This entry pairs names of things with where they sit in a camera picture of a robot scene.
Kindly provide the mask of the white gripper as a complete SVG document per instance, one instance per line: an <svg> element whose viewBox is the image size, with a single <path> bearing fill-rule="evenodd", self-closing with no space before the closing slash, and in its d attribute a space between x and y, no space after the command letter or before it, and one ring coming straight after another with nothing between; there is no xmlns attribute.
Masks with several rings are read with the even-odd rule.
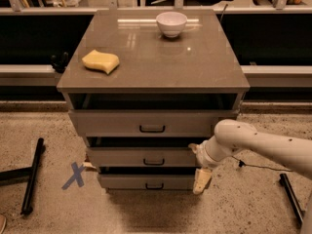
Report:
<svg viewBox="0 0 312 234"><path fill-rule="evenodd" d="M202 167L196 170L193 184L193 193L198 195L205 190L212 178L212 170L220 164L224 154L215 139L204 140L201 144L190 143L188 148L196 154L197 161Z"/></svg>

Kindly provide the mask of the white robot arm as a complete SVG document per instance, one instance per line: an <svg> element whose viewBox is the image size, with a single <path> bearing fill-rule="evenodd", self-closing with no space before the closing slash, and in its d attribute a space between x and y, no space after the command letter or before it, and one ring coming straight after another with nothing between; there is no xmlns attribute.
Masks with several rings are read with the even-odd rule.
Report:
<svg viewBox="0 0 312 234"><path fill-rule="evenodd" d="M221 120L189 145L200 171L200 234L311 234L312 140Z"/></svg>

